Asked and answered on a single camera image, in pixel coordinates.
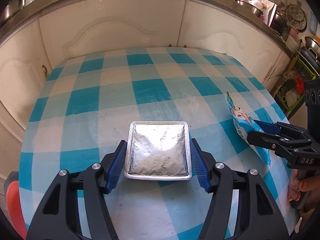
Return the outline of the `person's right hand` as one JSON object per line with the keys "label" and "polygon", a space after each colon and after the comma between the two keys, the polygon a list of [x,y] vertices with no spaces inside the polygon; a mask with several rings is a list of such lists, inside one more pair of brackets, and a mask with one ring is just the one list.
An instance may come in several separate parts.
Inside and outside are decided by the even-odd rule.
{"label": "person's right hand", "polygon": [[294,169],[292,171],[289,188],[287,193],[288,201],[298,201],[303,192],[310,192],[310,195],[307,199],[307,203],[317,203],[319,202],[319,176],[306,178],[303,180],[298,179],[298,170]]}

